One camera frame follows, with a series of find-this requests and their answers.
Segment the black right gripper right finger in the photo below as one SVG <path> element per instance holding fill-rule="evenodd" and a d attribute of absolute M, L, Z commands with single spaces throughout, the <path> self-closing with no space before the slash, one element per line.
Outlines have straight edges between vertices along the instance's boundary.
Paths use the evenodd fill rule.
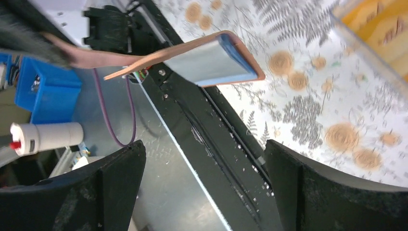
<path fill-rule="evenodd" d="M 286 231 L 405 231 L 408 190 L 355 177 L 268 140 L 265 161 Z"/>

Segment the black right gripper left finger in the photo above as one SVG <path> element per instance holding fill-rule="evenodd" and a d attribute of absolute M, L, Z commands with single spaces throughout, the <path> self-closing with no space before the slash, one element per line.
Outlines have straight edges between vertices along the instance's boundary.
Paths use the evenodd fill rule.
<path fill-rule="evenodd" d="M 3 231 L 126 231 L 146 164 L 138 140 L 31 186 L 0 191 Z"/>

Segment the tan leather card holder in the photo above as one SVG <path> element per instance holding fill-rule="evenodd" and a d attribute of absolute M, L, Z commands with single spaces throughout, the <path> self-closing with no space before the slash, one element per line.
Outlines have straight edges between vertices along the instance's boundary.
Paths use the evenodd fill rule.
<path fill-rule="evenodd" d="M 44 37 L 64 51 L 73 67 L 92 69 L 121 66 L 104 77 L 109 80 L 164 63 L 187 81 L 201 87 L 265 79 L 265 73 L 240 38 L 223 30 L 148 55 L 125 55 L 70 45 L 54 35 Z"/>

